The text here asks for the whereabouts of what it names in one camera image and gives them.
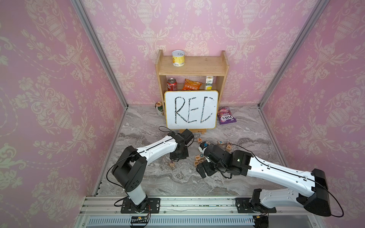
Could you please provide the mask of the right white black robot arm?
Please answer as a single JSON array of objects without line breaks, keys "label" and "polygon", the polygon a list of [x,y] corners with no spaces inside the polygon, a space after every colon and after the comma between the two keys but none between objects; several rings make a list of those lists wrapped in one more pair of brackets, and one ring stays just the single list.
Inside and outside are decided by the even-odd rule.
[{"label": "right white black robot arm", "polygon": [[196,167],[202,178],[220,173],[224,178],[249,176],[283,186],[280,190],[255,189],[250,200],[254,211],[267,212],[276,207],[302,207],[322,217],[332,215],[325,172],[300,171],[261,159],[241,147],[229,153],[220,146],[202,142],[199,151],[206,161]]}]

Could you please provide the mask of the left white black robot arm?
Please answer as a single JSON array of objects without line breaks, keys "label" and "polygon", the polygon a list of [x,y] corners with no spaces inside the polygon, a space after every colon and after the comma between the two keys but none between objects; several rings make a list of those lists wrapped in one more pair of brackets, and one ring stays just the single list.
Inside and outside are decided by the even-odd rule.
[{"label": "left white black robot arm", "polygon": [[167,154],[173,162],[186,159],[189,156],[188,143],[193,140],[194,135],[188,129],[182,133],[170,130],[167,136],[150,145],[139,148],[128,146],[107,171],[112,173],[117,182],[107,180],[124,189],[133,212],[146,213],[149,209],[148,196],[141,186],[146,167]]}]

